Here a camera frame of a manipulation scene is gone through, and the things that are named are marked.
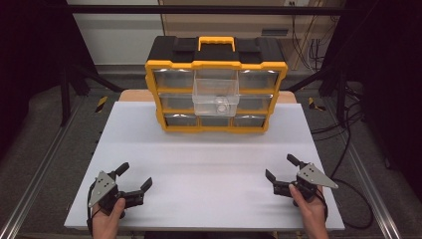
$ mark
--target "storage organizer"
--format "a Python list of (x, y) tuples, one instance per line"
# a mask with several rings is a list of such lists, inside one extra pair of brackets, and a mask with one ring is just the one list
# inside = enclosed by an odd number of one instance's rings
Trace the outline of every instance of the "storage organizer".
[(157, 37), (146, 68), (166, 131), (264, 132), (288, 66), (274, 38)]

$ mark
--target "yellow handle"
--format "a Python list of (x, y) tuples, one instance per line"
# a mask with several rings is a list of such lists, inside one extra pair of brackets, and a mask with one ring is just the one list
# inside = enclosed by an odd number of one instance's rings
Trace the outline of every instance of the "yellow handle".
[(199, 37), (198, 51), (201, 51), (201, 44), (231, 44), (235, 52), (234, 37)]

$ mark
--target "wall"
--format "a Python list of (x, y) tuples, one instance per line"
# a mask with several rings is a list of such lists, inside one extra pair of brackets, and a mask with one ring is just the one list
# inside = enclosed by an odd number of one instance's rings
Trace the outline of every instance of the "wall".
[[(68, 0), (69, 4), (115, 5), (113, 0)], [(120, 0), (119, 5), (158, 5), (157, 0)], [(96, 65), (143, 65), (156, 36), (160, 15), (74, 14)]]

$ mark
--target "person's hand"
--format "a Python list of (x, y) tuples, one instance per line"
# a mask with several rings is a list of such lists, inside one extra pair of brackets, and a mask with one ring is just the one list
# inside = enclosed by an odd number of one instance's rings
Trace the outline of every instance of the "person's hand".
[(308, 236), (311, 239), (328, 238), (325, 228), (323, 203), (316, 197), (314, 197), (312, 201), (306, 202), (302, 194), (292, 184), (289, 185), (289, 190), (301, 210), (302, 220)]
[(93, 213), (93, 238), (94, 239), (115, 239), (118, 231), (120, 214), (124, 210), (125, 200), (120, 198), (114, 205), (109, 216), (102, 213), (98, 204), (94, 205)]

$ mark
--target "clear plastic drawer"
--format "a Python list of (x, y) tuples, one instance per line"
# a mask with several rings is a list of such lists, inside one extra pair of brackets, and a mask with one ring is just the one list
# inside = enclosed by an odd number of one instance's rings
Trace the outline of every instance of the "clear plastic drawer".
[(193, 109), (192, 94), (158, 94), (161, 100), (162, 108), (173, 110), (191, 110)]
[(236, 115), (233, 118), (233, 126), (237, 127), (262, 127), (265, 122), (265, 115)]
[(197, 116), (233, 117), (239, 103), (237, 71), (196, 71), (192, 101)]
[(159, 69), (154, 71), (158, 88), (192, 88), (193, 71), (183, 69)]
[(273, 89), (279, 72), (275, 71), (239, 71), (240, 89)]
[(164, 114), (168, 126), (196, 126), (196, 115)]
[(241, 95), (238, 110), (267, 111), (273, 95)]

